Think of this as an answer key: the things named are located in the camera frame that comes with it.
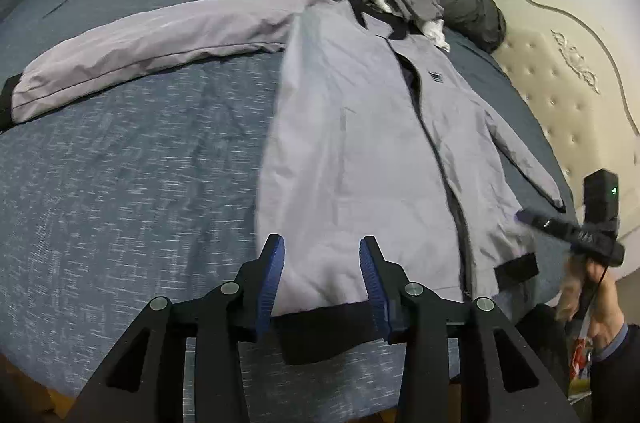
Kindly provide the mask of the person's right hand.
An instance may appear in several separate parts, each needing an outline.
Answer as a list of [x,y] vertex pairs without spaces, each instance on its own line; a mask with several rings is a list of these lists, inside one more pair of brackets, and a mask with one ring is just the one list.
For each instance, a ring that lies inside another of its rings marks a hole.
[[614,341],[625,324],[625,316],[618,302],[615,278],[608,268],[587,257],[568,258],[555,318],[562,322],[574,318],[579,307],[580,293],[587,281],[597,285],[591,302],[588,336],[592,339],[594,347],[602,351]]

